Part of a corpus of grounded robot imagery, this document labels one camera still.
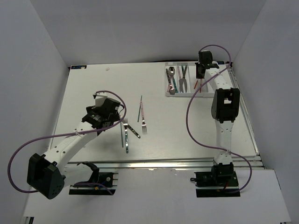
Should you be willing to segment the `teal handled spoon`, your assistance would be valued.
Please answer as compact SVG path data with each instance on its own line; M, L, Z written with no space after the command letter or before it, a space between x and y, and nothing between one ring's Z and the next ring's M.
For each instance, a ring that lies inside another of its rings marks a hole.
M175 92L178 93L178 89L177 89L177 85L176 85L176 81L175 81L175 68L173 66L169 67L169 75L172 79L172 82L173 82L173 86L174 86L174 89L175 89Z

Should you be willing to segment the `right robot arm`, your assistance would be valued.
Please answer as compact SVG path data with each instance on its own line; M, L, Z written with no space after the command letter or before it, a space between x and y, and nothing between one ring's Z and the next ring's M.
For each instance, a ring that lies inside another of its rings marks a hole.
M230 154L231 134L239 113L240 91L223 78L218 64L213 62L213 55L208 50L199 52L196 78L210 80L209 84L214 91L211 115L216 125L216 146L224 149L214 157L210 172L196 174L197 186L225 188L234 178L234 165Z

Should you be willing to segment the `teal handled knife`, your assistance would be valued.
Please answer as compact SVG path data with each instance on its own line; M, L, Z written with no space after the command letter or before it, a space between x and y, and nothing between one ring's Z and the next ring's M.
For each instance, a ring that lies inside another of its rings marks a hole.
M183 72L183 77L181 79L181 84L182 84L182 92L187 93L187 80L185 78L186 72L187 72L187 65L182 66L182 72Z

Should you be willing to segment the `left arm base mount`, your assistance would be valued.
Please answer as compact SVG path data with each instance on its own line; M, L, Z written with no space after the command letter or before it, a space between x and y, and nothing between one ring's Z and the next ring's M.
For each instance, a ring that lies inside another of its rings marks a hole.
M89 168L92 173L87 181L80 181L70 186L69 195L84 196L112 196L118 184L118 173L101 172L100 168L90 162L82 162L77 166L83 165Z

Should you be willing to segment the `dark handled spoon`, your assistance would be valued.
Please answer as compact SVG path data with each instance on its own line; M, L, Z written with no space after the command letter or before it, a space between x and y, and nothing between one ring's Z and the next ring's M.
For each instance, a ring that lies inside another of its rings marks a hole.
M166 76L167 76L168 84L171 85L171 78L170 78L170 76L169 76L169 72L168 72L168 69L167 69L167 68L165 69L165 72L166 72Z

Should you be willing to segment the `pink handled spoon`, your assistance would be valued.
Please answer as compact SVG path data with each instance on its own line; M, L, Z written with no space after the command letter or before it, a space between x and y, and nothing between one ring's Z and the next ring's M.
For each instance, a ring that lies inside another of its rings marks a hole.
M172 86L171 83L168 84L168 89L167 89L167 92L171 95L174 95L176 93L174 87Z

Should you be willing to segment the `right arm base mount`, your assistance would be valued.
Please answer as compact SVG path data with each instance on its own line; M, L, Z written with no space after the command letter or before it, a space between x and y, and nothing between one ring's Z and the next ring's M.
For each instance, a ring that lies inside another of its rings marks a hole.
M217 182L212 172L195 172L190 181L195 184L197 198L240 197L239 182L236 172Z

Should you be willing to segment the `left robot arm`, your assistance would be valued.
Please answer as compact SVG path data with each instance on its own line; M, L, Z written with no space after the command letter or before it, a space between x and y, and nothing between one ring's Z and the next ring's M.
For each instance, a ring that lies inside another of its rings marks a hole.
M120 120L120 105L119 101L104 97L87 107L72 136L65 137L44 154L30 157L28 184L48 199L55 198L66 186L101 186L99 168L93 163L84 161L74 167L67 164L87 143Z

